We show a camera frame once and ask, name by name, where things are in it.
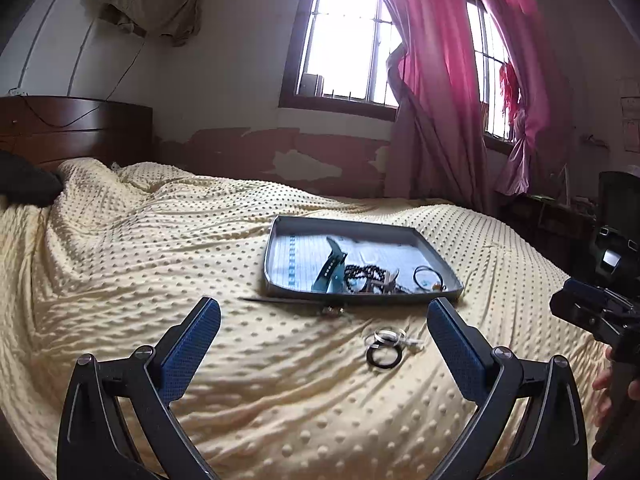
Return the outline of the bangle with amber bead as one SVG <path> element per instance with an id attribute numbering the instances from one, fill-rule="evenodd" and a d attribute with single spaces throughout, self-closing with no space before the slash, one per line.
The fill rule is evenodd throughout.
<path id="1" fill-rule="evenodd" d="M 427 264 L 417 266 L 412 274 L 413 283 L 422 292 L 444 292 L 446 284 L 442 274 Z"/>

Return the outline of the small brown brooch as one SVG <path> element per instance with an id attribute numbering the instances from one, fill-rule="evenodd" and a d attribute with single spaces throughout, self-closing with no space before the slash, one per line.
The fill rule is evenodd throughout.
<path id="1" fill-rule="evenodd" d="M 320 314 L 329 318 L 338 318 L 344 314 L 344 308 L 325 306 L 320 309 Z"/>

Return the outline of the pink curtain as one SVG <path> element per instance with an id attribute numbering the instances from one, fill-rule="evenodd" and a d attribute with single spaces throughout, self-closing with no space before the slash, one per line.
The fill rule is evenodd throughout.
<path id="1" fill-rule="evenodd" d="M 559 195 L 572 147 L 572 103 L 536 0 L 483 0 L 521 91 L 515 144 L 496 182 L 488 177 L 466 0 L 384 1 L 401 38 L 387 60 L 399 107 L 385 195 L 439 197 L 483 212 L 495 192 Z"/>

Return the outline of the grey shallow tray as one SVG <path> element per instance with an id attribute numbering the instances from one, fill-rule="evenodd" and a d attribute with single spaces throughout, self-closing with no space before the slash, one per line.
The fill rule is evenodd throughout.
<path id="1" fill-rule="evenodd" d="M 444 292 L 422 292 L 414 269 L 427 264 L 442 274 Z M 399 270 L 408 295 L 371 292 L 372 280 Z M 370 222 L 279 216 L 273 221 L 264 265 L 266 294 L 326 304 L 428 304 L 457 300 L 463 290 L 451 266 L 416 229 Z"/>

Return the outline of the dark pillow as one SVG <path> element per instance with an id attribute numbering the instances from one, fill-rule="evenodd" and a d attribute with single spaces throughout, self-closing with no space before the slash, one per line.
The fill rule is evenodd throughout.
<path id="1" fill-rule="evenodd" d="M 10 203 L 51 206 L 63 192 L 61 179 L 21 156 L 1 151 L 0 192 Z"/>

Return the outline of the dark wooden headboard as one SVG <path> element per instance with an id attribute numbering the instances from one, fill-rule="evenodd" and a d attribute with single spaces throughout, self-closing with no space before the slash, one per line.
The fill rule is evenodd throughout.
<path id="1" fill-rule="evenodd" d="M 1 99 L 1 148 L 35 166 L 92 157 L 128 166 L 153 159 L 152 108 L 69 96 Z"/>

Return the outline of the right side window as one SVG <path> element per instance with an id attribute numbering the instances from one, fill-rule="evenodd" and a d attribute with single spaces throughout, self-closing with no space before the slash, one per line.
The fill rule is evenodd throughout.
<path id="1" fill-rule="evenodd" d="M 480 111 L 486 146 L 509 155 L 514 142 L 508 113 L 503 110 L 500 70 L 509 61 L 498 27 L 483 0 L 465 0 L 472 32 Z"/>

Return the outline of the dark framed window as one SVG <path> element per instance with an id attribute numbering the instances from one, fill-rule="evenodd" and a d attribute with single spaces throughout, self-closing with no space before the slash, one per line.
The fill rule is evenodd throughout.
<path id="1" fill-rule="evenodd" d="M 384 0 L 299 0 L 279 106 L 393 122 L 386 61 L 399 45 Z"/>

